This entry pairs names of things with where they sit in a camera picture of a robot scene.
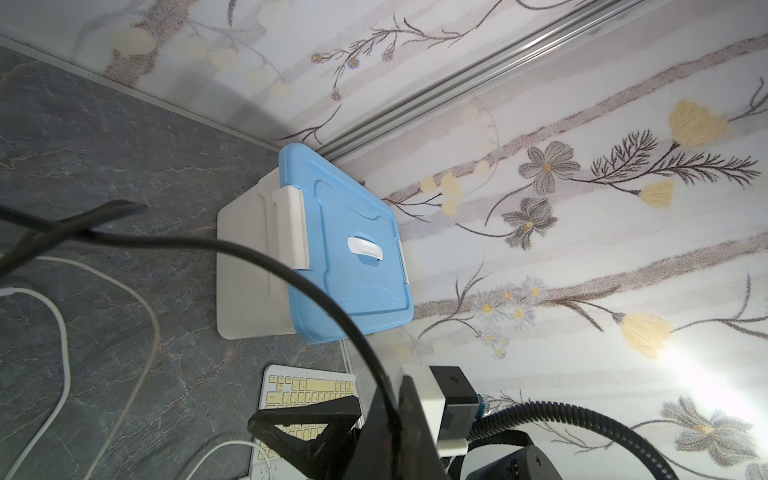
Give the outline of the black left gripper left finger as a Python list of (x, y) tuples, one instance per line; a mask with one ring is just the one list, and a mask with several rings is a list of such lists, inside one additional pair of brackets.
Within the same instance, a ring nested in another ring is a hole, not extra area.
[(362, 432), (342, 478), (392, 479), (393, 440), (383, 394), (372, 399)]

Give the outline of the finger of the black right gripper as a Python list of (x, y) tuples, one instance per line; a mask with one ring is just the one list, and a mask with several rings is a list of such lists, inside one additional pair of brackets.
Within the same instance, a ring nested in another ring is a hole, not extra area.
[(248, 420), (248, 431), (309, 479), (341, 474), (355, 446), (361, 416), (355, 396), (317, 404), (263, 409)]

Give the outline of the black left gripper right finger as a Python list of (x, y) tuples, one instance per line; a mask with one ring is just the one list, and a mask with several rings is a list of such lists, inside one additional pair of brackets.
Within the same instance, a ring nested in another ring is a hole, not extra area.
[(416, 385), (404, 376), (399, 390), (401, 419), (400, 447), (397, 454), (397, 478), (404, 480), (448, 480), (438, 456)]

